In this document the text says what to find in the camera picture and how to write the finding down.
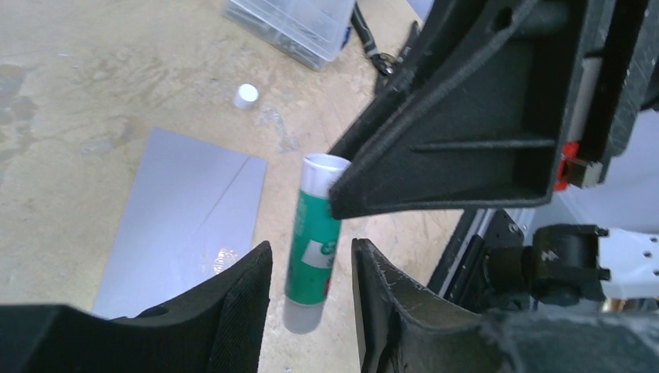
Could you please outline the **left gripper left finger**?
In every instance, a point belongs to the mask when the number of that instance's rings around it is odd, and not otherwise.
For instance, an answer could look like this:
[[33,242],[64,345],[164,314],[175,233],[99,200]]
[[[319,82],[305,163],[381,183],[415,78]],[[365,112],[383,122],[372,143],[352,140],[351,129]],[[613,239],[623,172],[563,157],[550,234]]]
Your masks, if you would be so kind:
[[228,269],[128,318],[69,305],[1,309],[3,372],[255,372],[273,255],[262,242]]

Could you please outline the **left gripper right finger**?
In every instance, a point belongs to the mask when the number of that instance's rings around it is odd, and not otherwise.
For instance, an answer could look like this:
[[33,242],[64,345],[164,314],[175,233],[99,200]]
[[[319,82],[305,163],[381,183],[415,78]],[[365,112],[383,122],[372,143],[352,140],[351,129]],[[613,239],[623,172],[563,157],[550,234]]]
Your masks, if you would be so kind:
[[351,244],[363,372],[656,372],[658,317],[645,312],[470,312]]

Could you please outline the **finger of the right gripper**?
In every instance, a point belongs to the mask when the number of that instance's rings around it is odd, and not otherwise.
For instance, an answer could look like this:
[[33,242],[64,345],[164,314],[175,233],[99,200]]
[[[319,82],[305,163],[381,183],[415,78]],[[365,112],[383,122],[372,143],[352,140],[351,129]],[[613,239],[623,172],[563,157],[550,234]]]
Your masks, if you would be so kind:
[[371,147],[389,147],[483,67],[520,22],[519,1],[436,1],[410,53],[330,154],[367,159]]
[[329,192],[335,218],[545,203],[574,108],[587,1],[519,1],[521,22],[479,70]]

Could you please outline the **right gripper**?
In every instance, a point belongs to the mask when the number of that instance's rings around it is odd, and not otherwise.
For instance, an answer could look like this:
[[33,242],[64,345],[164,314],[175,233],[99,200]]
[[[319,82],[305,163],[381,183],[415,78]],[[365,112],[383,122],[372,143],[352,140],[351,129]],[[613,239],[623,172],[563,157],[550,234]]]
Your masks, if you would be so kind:
[[614,1],[604,20],[604,44],[583,63],[555,191],[604,183],[638,113],[658,109],[658,3]]

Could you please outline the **grey envelope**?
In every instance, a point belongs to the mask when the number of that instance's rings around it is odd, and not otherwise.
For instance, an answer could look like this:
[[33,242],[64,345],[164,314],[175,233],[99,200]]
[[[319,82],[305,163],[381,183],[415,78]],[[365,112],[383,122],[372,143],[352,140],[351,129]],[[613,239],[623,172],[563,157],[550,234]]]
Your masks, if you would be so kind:
[[92,312],[134,317],[247,254],[266,170],[254,155],[153,129]]

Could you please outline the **white green glue stick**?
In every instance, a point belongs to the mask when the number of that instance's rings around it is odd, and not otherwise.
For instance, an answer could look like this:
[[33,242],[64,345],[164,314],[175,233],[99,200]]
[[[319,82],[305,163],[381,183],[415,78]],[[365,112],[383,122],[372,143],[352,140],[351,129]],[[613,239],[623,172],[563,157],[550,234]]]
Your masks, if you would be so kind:
[[349,165],[323,153],[303,158],[284,287],[284,326],[295,334],[312,332],[322,318],[341,229],[329,191]]

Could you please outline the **white glue stick cap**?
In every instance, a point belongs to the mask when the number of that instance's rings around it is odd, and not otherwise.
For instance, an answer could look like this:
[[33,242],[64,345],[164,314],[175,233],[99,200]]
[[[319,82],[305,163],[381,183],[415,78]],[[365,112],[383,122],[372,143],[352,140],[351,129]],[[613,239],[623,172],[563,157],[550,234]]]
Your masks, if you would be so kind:
[[256,86],[244,83],[238,87],[233,99],[233,104],[240,110],[249,110],[255,106],[259,97],[260,94]]

